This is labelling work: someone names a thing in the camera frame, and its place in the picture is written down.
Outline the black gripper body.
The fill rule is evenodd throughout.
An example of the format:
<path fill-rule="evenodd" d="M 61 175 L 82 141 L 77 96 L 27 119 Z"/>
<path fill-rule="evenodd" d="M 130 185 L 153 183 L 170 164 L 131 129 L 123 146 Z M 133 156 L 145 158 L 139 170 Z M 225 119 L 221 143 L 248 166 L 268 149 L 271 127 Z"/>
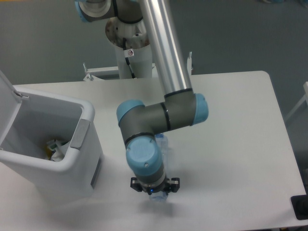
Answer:
<path fill-rule="evenodd" d="M 142 190 L 147 193 L 148 195 L 151 195 L 153 193 L 158 192 L 165 192 L 167 187 L 168 180 L 164 180 L 162 183 L 160 183 L 157 186 L 150 186 L 149 184 L 140 183 Z"/>

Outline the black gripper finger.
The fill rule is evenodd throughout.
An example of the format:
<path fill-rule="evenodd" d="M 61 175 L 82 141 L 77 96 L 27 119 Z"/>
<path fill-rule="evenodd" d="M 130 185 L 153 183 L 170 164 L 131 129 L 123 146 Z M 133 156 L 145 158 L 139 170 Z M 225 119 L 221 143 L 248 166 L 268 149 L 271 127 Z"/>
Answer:
<path fill-rule="evenodd" d="M 165 193 L 169 195 L 169 193 L 176 193 L 180 188 L 180 178 L 167 178 L 165 183 Z"/>
<path fill-rule="evenodd" d="M 132 189 L 134 189 L 135 191 L 137 191 L 137 192 L 142 192 L 143 191 L 143 188 L 142 188 L 140 182 L 138 181 L 138 179 L 136 177 L 132 177 L 130 179 L 130 187 Z"/>

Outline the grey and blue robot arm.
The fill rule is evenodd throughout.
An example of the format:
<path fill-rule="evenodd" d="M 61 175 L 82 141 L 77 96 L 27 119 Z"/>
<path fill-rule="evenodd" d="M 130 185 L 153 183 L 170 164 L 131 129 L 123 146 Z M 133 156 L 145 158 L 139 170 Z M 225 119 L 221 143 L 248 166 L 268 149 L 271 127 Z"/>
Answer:
<path fill-rule="evenodd" d="M 107 20 L 105 33 L 118 53 L 120 76 L 136 90 L 121 103 L 117 122 L 134 173 L 130 186 L 153 194 L 177 192 L 168 178 L 156 135 L 193 126 L 208 117 L 202 94 L 194 93 L 167 0 L 77 0 L 84 22 Z"/>

